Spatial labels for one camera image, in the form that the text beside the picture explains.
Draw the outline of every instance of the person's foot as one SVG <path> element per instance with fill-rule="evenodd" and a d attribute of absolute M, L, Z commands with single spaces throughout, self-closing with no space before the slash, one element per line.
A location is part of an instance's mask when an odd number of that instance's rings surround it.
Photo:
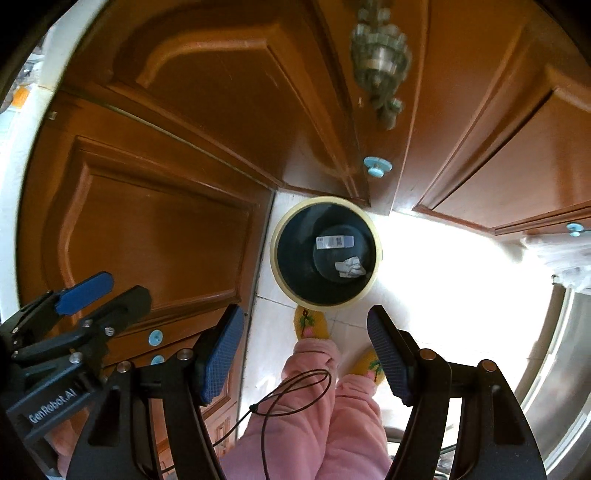
<path fill-rule="evenodd" d="M 324 313 L 298 306 L 294 315 L 295 334 L 298 340 L 302 338 L 330 338 L 329 326 Z"/>
<path fill-rule="evenodd" d="M 376 385 L 384 381 L 386 375 L 382 364 L 379 362 L 378 354 L 373 348 L 369 348 L 360 358 L 357 363 L 349 371 L 353 375 L 361 375 L 370 378 Z"/>

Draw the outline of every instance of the wooden cabinet door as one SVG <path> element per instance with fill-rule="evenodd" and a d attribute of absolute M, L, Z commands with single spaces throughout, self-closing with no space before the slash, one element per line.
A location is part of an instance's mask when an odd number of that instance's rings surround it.
<path fill-rule="evenodd" d="M 553 90 L 436 212 L 507 231 L 591 206 L 591 95 L 586 100 Z"/>
<path fill-rule="evenodd" d="M 210 416 L 205 420 L 205 425 L 207 427 L 207 432 L 209 433 L 209 437 L 212 443 L 216 443 L 218 440 L 221 440 L 224 435 L 226 435 L 230 429 L 236 423 L 236 416 L 238 415 L 238 404 L 232 405 L 230 408 L 218 412 L 215 415 Z M 164 412 L 162 410 L 161 405 L 156 406 L 152 410 L 152 416 L 161 421 L 164 420 Z M 230 435 L 224 441 L 222 441 L 219 445 L 214 447 L 214 450 L 219 458 L 224 456 L 231 448 L 234 447 L 236 442 L 235 436 Z M 168 437 L 162 438 L 157 443 L 158 448 L 158 458 L 160 460 L 160 469 L 165 472 L 163 477 L 164 480 L 169 478 L 168 476 L 174 472 L 174 458 L 172 451 L 170 450 L 170 446 L 168 444 Z"/>
<path fill-rule="evenodd" d="M 591 206 L 591 68 L 535 3 L 510 3 L 468 7 L 494 11 L 486 20 L 475 15 L 467 29 L 481 29 L 472 34 L 480 59 L 451 78 L 465 89 L 450 88 L 441 99 L 447 109 L 465 106 L 461 96 L 472 98 L 472 111 L 432 116 L 429 124 L 431 106 L 419 107 L 395 202 L 400 209 L 503 235 L 567 222 Z M 438 8 L 460 15 L 460 5 Z M 495 44 L 486 41 L 490 28 L 500 35 Z M 464 48 L 456 55 L 464 61 L 469 38 L 459 41 Z M 429 56 L 424 69 L 430 72 Z M 433 149 L 436 156 L 427 155 Z"/>
<path fill-rule="evenodd" d="M 362 152 L 394 164 L 369 182 L 380 213 L 417 212 L 492 235 L 588 216 L 591 67 L 534 1 L 395 2 L 391 19 L 408 35 L 413 64 L 397 93 L 405 111 L 389 132 L 350 73 L 359 5 L 317 3 Z"/>
<path fill-rule="evenodd" d="M 151 313 L 125 335 L 182 320 L 188 336 L 204 312 L 232 302 L 248 311 L 272 191 L 107 108 L 59 93 L 51 109 L 22 195 L 22 302 L 106 270 L 107 299 L 136 284 L 152 295 Z"/>
<path fill-rule="evenodd" d="M 78 49 L 64 88 L 274 187 L 368 204 L 341 76 L 307 0 L 118 0 Z"/>

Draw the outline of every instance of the wooden cabinet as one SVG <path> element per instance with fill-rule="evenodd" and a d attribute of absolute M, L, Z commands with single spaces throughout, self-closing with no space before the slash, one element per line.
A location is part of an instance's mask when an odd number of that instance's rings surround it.
<path fill-rule="evenodd" d="M 221 440 L 236 423 L 238 415 L 238 404 L 234 403 L 230 407 L 222 411 L 214 411 L 212 414 L 203 413 L 205 423 L 209 432 L 210 439 L 213 444 Z M 164 410 L 162 404 L 154 401 L 152 403 L 152 418 L 154 419 L 155 439 L 157 442 L 158 458 L 160 460 L 160 468 L 164 474 L 164 479 L 167 478 L 169 472 L 174 472 L 174 459 L 168 444 L 168 436 L 164 424 Z M 224 439 L 219 445 L 214 447 L 218 457 L 221 458 L 230 450 L 236 440 L 233 436 Z"/>
<path fill-rule="evenodd" d="M 458 34 L 457 61 L 430 80 L 433 56 L 444 53 L 435 47 L 438 37 L 429 37 L 434 50 L 428 47 L 424 59 L 394 208 L 492 235 L 585 216 L 591 68 L 574 44 L 533 2 L 434 5 L 454 14 L 447 31 Z M 473 20 L 459 28 L 464 15 Z M 440 21 L 434 18 L 433 29 Z"/>
<path fill-rule="evenodd" d="M 529 235 L 545 235 L 548 233 L 567 233 L 569 223 L 579 223 L 585 230 L 591 230 L 591 207 L 576 210 L 574 213 L 558 215 L 554 218 L 557 223 L 548 225 L 548 222 L 540 222 L 540 226 L 530 225 L 525 231 Z"/>
<path fill-rule="evenodd" d="M 358 5 L 318 0 L 353 105 L 362 156 L 394 164 L 372 207 L 492 235 L 585 216 L 591 206 L 591 67 L 529 0 L 396 2 L 413 65 L 397 126 L 381 131 L 355 85 Z"/>
<path fill-rule="evenodd" d="M 100 270 L 115 278 L 105 299 L 136 284 L 148 288 L 151 313 L 109 342 L 106 375 L 124 359 L 141 367 L 193 346 L 229 303 L 248 312 L 272 190 L 207 152 L 81 98 L 59 93 L 51 110 L 55 119 L 41 128 L 21 201 L 22 302 Z M 156 328 L 163 339 L 151 346 Z M 204 409 L 212 438 L 236 420 L 244 343 L 245 337 L 222 394 Z M 155 418 L 160 436 L 161 420 Z"/>
<path fill-rule="evenodd" d="M 367 205 L 321 18 L 306 0 L 112 2 L 64 88 L 130 112 L 272 187 Z"/>

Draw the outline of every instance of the cabinet knob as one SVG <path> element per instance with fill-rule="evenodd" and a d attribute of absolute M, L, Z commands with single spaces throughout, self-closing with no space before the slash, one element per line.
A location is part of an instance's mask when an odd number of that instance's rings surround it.
<path fill-rule="evenodd" d="M 164 363 L 164 357 L 162 355 L 154 355 L 154 358 L 150 362 L 150 365 L 157 365 L 157 364 L 163 364 L 163 363 Z"/>
<path fill-rule="evenodd" d="M 569 223 L 566 229 L 570 232 L 570 236 L 580 236 L 582 232 L 586 231 L 580 223 Z"/>
<path fill-rule="evenodd" d="M 153 330 L 148 337 L 148 343 L 152 346 L 157 346 L 162 343 L 164 334 L 160 330 Z"/>
<path fill-rule="evenodd" d="M 380 179 L 385 173 L 392 170 L 392 164 L 388 160 L 379 157 L 365 157 L 363 164 L 368 168 L 370 176 Z"/>

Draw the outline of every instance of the trash can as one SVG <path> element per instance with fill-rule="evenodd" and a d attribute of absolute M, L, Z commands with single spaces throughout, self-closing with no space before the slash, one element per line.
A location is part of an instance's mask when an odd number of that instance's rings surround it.
<path fill-rule="evenodd" d="M 313 310 L 344 307 L 371 289 L 382 246 L 369 216 L 337 197 L 305 200 L 279 221 L 271 238 L 275 280 Z"/>

